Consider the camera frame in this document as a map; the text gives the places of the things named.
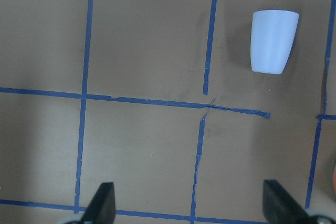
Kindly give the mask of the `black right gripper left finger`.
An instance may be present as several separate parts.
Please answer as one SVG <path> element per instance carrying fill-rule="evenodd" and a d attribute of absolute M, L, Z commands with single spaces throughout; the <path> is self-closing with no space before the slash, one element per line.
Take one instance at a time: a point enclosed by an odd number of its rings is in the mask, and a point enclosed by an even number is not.
<path fill-rule="evenodd" d="M 102 183 L 81 217 L 81 223 L 110 223 L 115 220 L 114 183 Z"/>

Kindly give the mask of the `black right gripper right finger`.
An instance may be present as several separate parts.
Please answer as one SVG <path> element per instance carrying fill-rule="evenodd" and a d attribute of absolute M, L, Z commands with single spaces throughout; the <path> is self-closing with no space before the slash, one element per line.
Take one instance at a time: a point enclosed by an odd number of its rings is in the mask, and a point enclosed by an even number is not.
<path fill-rule="evenodd" d="M 277 180 L 264 180 L 262 190 L 263 214 L 268 223 L 312 223 L 307 212 Z"/>

